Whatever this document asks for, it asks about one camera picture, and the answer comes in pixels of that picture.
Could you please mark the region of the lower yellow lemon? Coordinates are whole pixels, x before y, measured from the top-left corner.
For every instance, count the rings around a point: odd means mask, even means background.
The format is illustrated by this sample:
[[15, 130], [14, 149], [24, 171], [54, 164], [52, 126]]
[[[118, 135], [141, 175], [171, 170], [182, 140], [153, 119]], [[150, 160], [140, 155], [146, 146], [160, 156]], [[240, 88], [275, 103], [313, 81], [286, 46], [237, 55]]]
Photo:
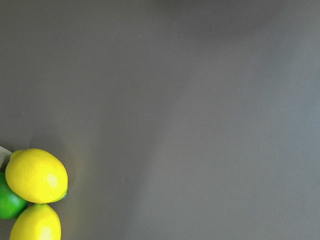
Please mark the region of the lower yellow lemon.
[[58, 214], [48, 204], [26, 208], [15, 221], [11, 240], [60, 240], [62, 227]]

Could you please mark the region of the upper yellow lemon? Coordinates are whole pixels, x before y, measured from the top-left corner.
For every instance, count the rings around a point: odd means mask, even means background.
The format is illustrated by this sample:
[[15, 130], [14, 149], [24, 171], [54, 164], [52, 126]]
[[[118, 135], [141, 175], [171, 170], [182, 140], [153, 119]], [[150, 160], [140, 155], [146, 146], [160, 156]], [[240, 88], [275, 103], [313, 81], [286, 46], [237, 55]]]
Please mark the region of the upper yellow lemon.
[[13, 192], [31, 203], [54, 203], [68, 191], [68, 174], [62, 162], [38, 148], [13, 152], [5, 178]]

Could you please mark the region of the yellow lemon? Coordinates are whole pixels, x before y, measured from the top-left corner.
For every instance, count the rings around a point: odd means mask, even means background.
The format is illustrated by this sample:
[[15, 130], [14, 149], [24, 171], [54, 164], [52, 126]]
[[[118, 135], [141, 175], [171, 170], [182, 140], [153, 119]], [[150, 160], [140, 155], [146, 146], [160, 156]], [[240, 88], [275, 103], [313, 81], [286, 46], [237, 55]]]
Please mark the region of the yellow lemon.
[[54, 203], [68, 191], [68, 174], [62, 162], [38, 148], [13, 152], [5, 178], [13, 192], [31, 203]]
[[15, 221], [11, 240], [60, 240], [62, 227], [58, 214], [48, 204], [26, 208]]

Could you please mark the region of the green lime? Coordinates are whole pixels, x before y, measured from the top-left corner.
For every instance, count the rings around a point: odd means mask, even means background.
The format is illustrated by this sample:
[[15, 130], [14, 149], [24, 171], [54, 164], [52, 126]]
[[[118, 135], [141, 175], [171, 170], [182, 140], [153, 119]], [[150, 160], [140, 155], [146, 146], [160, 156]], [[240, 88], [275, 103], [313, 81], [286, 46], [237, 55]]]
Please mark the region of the green lime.
[[27, 206], [28, 202], [10, 189], [5, 173], [0, 172], [0, 218], [17, 219]]

